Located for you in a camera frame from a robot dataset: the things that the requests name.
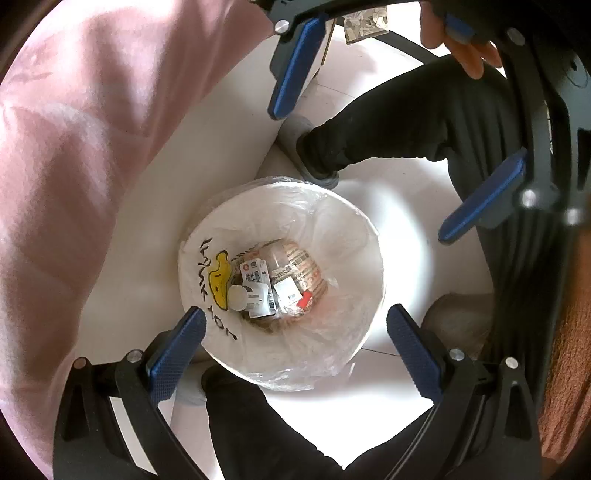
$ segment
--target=blue gripper pad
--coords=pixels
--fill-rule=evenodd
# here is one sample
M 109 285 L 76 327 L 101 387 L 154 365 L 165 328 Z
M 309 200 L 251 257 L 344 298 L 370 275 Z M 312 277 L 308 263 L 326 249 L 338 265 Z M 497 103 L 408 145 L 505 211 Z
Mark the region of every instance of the blue gripper pad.
M 452 14 L 446 14 L 445 24 L 446 33 L 459 43 L 469 44 L 474 37 L 474 29 Z
M 443 398 L 441 369 L 421 340 L 417 324 L 399 303 L 388 311 L 386 324 L 390 339 L 396 346 L 418 392 L 422 397 L 431 399 L 433 403 L 439 403 Z
M 298 35 L 293 52 L 287 59 L 287 66 L 277 78 L 271 97 L 269 115 L 273 120 L 288 116 L 296 106 L 306 77 L 310 73 L 314 59 L 326 35 L 327 15 L 321 15 L 304 22 L 296 29 Z
M 507 157 L 449 217 L 441 224 L 439 241 L 452 244 L 475 225 L 494 228 L 514 211 L 512 197 L 525 178 L 522 148 Z
M 191 307 L 146 363 L 154 405 L 168 400 L 205 337 L 203 310 Z

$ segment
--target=plastic trash bag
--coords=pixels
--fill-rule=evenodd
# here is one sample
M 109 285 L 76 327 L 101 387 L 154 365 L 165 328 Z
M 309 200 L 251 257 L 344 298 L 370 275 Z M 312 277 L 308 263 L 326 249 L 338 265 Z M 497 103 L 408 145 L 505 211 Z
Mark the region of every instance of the plastic trash bag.
M 217 195 L 191 224 L 178 254 L 181 299 L 205 312 L 203 346 L 228 370 L 272 390 L 307 390 L 361 348 L 384 297 L 384 265 L 378 233 L 354 205 L 319 186 L 273 177 Z M 305 249 L 329 287 L 309 313 L 269 333 L 228 309 L 230 263 L 280 238 Z

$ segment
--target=white trash can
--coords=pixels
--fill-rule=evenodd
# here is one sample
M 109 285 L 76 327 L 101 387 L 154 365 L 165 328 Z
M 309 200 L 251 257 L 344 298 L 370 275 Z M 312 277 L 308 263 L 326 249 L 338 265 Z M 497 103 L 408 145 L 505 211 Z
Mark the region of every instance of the white trash can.
M 307 390 L 336 375 L 363 345 L 384 298 L 378 233 L 330 190 L 274 177 L 224 192 L 201 208 L 178 254 L 183 307 L 207 317 L 203 347 L 234 374 L 271 390 Z M 299 244 L 329 283 L 312 310 L 269 333 L 228 309 L 229 261 L 275 239 Z M 209 274 L 222 272 L 221 283 Z

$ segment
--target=white packaging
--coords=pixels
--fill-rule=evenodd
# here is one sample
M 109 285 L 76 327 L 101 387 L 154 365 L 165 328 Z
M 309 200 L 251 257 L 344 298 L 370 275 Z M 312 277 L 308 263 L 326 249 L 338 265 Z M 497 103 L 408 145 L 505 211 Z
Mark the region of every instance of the white packaging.
M 263 304 L 268 309 L 269 287 L 264 283 L 243 282 L 228 288 L 228 306 L 232 310 L 258 310 Z
M 287 277 L 284 280 L 275 283 L 273 288 L 277 292 L 277 297 L 282 307 L 288 307 L 302 299 L 296 282 L 294 282 L 294 279 L 291 277 Z
M 251 319 L 266 317 L 268 315 L 275 315 L 277 309 L 275 308 L 275 299 L 273 298 L 273 290 L 271 287 L 271 280 L 269 279 L 269 271 L 267 269 L 267 262 L 260 258 L 254 258 L 240 265 L 240 272 L 242 274 L 243 282 L 264 283 L 268 287 L 268 301 L 261 305 L 258 309 L 249 311 L 248 314 Z

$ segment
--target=brown cloth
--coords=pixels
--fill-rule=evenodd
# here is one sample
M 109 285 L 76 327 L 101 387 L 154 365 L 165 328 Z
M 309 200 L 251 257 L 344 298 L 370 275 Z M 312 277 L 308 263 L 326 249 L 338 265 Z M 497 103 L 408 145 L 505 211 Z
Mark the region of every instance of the brown cloth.
M 562 463 L 591 419 L 591 230 L 581 233 L 538 421 L 544 457 Z

